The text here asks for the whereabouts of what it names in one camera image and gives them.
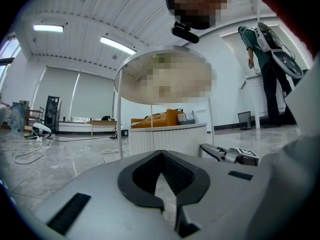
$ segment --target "white cabinet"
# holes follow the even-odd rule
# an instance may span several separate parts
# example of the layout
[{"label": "white cabinet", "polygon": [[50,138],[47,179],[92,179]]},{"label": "white cabinet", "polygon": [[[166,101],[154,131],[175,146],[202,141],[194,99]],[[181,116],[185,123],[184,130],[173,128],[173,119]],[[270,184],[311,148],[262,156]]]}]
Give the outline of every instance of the white cabinet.
[{"label": "white cabinet", "polygon": [[[287,76],[287,79],[294,88],[291,77]],[[280,83],[276,82],[276,101],[278,104],[279,112],[284,112],[286,109],[286,103],[283,98],[282,88]],[[241,95],[244,101],[245,111],[250,111],[251,115],[255,117],[255,125],[257,129],[260,129],[260,117],[268,116],[267,98],[264,91],[264,83],[262,76],[251,76],[244,80],[241,88]]]}]

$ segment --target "white device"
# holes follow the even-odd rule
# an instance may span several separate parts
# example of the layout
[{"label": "white device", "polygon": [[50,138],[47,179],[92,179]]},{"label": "white device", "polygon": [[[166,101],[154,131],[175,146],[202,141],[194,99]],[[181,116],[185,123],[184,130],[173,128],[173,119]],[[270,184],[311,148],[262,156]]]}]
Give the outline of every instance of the white device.
[{"label": "white device", "polygon": [[48,128],[47,126],[41,123],[35,122],[32,126],[31,134],[33,136],[50,138],[52,135],[52,132],[50,128]]},{"label": "white device", "polygon": [[295,79],[300,79],[304,76],[303,71],[295,62],[294,58],[282,49],[283,44],[281,40],[269,26],[258,22],[254,33],[259,45],[258,48],[265,53],[271,52],[274,61],[288,76]]},{"label": "white device", "polygon": [[4,120],[5,120],[6,113],[7,113],[6,106],[0,104],[0,128],[1,128],[1,126],[2,126],[2,123],[3,123]]}]

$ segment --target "fluorescent light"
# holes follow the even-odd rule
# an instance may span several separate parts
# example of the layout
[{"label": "fluorescent light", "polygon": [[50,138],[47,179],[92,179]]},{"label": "fluorescent light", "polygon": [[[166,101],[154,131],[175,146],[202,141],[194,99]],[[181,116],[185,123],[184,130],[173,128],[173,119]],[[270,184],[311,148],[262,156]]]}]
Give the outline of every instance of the fluorescent light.
[{"label": "fluorescent light", "polygon": [[63,26],[57,25],[33,25],[33,30],[35,31],[52,31],[52,32],[60,32],[64,31]]},{"label": "fluorescent light", "polygon": [[79,74],[78,74],[78,77],[76,78],[75,85],[74,85],[74,88],[73,88],[71,105],[70,105],[70,115],[69,115],[69,119],[70,119],[70,120],[71,120],[72,103],[74,102],[74,96],[75,96],[75,92],[76,92],[76,88],[77,88],[77,84],[78,84],[79,77],[80,77],[80,72],[79,72]]},{"label": "fluorescent light", "polygon": [[130,54],[130,55],[133,55],[136,53],[135,50],[132,50],[132,49],[130,49],[130,48],[118,43],[118,42],[112,41],[106,37],[101,37],[100,42],[103,44],[106,44],[108,46],[112,46],[114,48],[117,48],[123,52],[126,52],[127,54]]}]

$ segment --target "round table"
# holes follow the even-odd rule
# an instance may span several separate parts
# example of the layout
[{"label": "round table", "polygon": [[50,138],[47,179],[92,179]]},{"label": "round table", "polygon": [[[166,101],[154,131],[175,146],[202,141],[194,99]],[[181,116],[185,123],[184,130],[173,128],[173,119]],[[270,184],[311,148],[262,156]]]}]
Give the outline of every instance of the round table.
[{"label": "round table", "polygon": [[207,141],[207,124],[129,129],[129,153],[169,150],[199,156],[199,145]]}]

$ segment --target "black slot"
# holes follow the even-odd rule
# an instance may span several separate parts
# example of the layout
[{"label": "black slot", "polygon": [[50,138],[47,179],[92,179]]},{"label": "black slot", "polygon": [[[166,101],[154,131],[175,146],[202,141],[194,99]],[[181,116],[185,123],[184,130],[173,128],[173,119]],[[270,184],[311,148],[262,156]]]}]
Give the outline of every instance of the black slot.
[{"label": "black slot", "polygon": [[228,175],[233,176],[233,177],[237,177],[243,180],[247,180],[247,181],[251,181],[251,179],[253,178],[253,175],[251,174],[247,174],[247,173],[243,173],[243,172],[239,172],[239,171],[230,171],[228,173]]},{"label": "black slot", "polygon": [[198,203],[210,186],[210,177],[203,169],[182,160],[165,150],[124,168],[118,176],[122,194],[140,207],[164,210],[162,199],[154,196],[160,173],[176,196],[175,230],[181,237],[193,234],[199,228],[188,223],[182,207]]},{"label": "black slot", "polygon": [[77,193],[71,200],[54,216],[54,218],[47,224],[48,227],[65,235],[73,222],[79,216],[83,208],[88,203],[91,196]]}]

